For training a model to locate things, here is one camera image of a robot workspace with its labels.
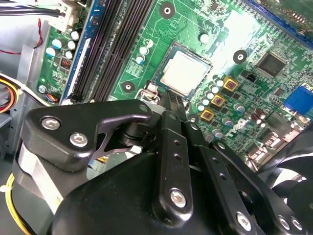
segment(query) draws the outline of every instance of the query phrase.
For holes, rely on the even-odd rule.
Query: wire bundle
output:
[[[36,233],[32,228],[29,226],[29,224],[21,217],[21,215],[16,211],[15,206],[13,204],[12,200],[12,188],[13,188],[13,182],[14,182],[14,176],[13,174],[10,174],[7,182],[6,187],[7,190],[5,191],[5,202],[8,207],[8,210],[18,225],[18,227],[26,234],[26,235],[35,235]]]
[[[0,4],[0,16],[52,16],[63,14],[58,9],[39,8],[31,5],[10,5],[12,2]]]

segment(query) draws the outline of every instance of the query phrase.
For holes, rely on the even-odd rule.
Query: black plastic arm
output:
[[[104,103],[58,106],[30,111],[22,127],[21,138],[26,148],[65,171],[86,169],[91,159],[104,156],[104,149],[113,132],[122,124],[148,122],[150,108],[139,100],[122,100]],[[45,118],[60,124],[55,130],[43,127]],[[74,133],[83,134],[86,146],[70,142]],[[99,134],[104,135],[97,143]]]

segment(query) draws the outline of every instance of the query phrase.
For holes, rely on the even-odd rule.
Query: black plastic bracket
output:
[[[215,141],[212,147],[242,175],[245,192],[253,195],[256,220],[266,234],[307,234],[303,225],[300,230],[293,224],[294,212],[224,142]]]
[[[187,140],[180,118],[164,111],[159,133],[158,160],[152,208],[166,225],[183,225],[193,214]]]
[[[220,154],[207,146],[200,128],[187,121],[184,131],[189,154],[199,164],[223,234],[265,234],[250,217]]]
[[[43,127],[45,118],[58,120],[60,127]],[[140,100],[57,106],[30,111],[25,117],[21,138],[26,148],[58,168],[78,171],[88,167],[91,159],[103,157],[113,132],[122,124],[148,122],[150,108]],[[69,138],[74,133],[86,136],[86,146],[74,146]],[[102,134],[102,143],[97,137]]]

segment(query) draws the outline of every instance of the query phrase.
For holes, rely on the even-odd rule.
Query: yellow wire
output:
[[[6,84],[8,87],[12,88],[12,90],[13,90],[13,91],[15,92],[15,94],[16,94],[16,102],[18,102],[20,95],[19,95],[18,90],[16,89],[16,87],[13,86],[11,83],[2,80],[1,78],[0,78],[0,82],[4,83],[4,84]]]
[[[10,190],[7,190],[5,192],[5,201],[6,201],[6,205],[8,207],[8,210],[12,216],[12,218],[14,219],[15,223],[18,225],[18,227],[26,234],[26,235],[31,235],[31,233],[27,230],[27,228],[25,227],[25,225],[23,224],[23,222],[21,221],[18,213],[16,212],[16,209],[14,208],[13,205],[13,200],[12,200],[12,186],[13,186],[13,182],[14,182],[14,176],[13,174],[10,174],[6,185],[8,186],[8,188]]]

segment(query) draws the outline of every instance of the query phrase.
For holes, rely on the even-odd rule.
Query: white wire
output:
[[[43,99],[41,99],[39,96],[36,95],[36,93],[34,93],[30,88],[28,88],[24,83],[9,77],[3,73],[0,72],[0,76],[6,78],[7,80],[9,80],[13,85],[17,85],[20,87],[20,90],[22,91],[26,91],[29,93],[30,96],[32,96],[35,100],[37,100],[39,103],[41,103],[43,106],[49,107],[51,106],[51,104],[45,102]]]

